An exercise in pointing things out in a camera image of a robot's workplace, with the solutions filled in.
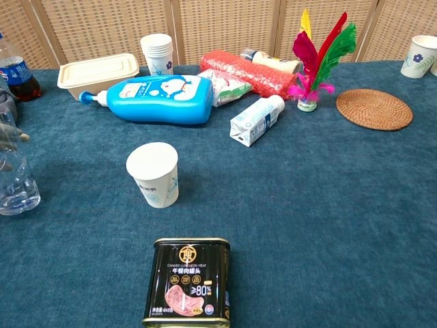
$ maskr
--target round rattan coaster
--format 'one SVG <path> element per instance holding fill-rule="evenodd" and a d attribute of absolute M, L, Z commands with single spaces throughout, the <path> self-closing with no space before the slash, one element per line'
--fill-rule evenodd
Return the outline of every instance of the round rattan coaster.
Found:
<path fill-rule="evenodd" d="M 412 111 L 406 103 L 378 90 L 345 91 L 337 98 L 337 108 L 349 121 L 374 130 L 400 130 L 412 121 Z"/>

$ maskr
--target cup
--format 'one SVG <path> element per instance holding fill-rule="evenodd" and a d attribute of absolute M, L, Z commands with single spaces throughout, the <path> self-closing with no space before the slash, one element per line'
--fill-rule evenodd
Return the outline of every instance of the cup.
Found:
<path fill-rule="evenodd" d="M 178 152 L 164 142 L 152 142 L 135 149 L 126 161 L 145 200 L 155 208 L 165 208 L 179 196 Z"/>
<path fill-rule="evenodd" d="M 431 67 L 431 74 L 434 74 L 437 76 L 437 59 L 434 62 L 434 65 Z"/>
<path fill-rule="evenodd" d="M 0 105 L 0 214 L 31 210 L 41 196 L 22 149 L 20 130 L 11 112 Z"/>
<path fill-rule="evenodd" d="M 173 41 L 167 34 L 149 34 L 140 40 L 150 75 L 173 74 Z"/>
<path fill-rule="evenodd" d="M 402 65 L 401 73 L 413 79 L 421 78 L 437 59 L 437 37 L 415 36 Z"/>

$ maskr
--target canned meat tin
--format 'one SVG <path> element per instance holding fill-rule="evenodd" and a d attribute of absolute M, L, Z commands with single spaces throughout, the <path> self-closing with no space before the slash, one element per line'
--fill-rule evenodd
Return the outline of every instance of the canned meat tin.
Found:
<path fill-rule="evenodd" d="M 143 324 L 165 328 L 229 327 L 229 242 L 163 238 L 155 255 Z"/>

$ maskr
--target blue plastic bottle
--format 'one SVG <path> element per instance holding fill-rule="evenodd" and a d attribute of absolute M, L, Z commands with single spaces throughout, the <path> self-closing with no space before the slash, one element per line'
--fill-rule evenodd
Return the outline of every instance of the blue plastic bottle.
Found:
<path fill-rule="evenodd" d="M 212 106 L 212 84 L 194 75 L 137 77 L 97 95 L 82 92 L 79 101 L 98 101 L 119 118 L 136 122 L 203 124 Z"/>

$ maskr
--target yellow feather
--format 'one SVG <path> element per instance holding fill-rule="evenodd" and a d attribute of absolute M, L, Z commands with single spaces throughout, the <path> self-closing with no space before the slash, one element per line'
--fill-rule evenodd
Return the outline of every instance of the yellow feather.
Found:
<path fill-rule="evenodd" d="M 311 23 L 309 21 L 308 9 L 303 11 L 302 17 L 300 17 L 300 31 L 307 32 L 308 38 L 311 40 Z"/>

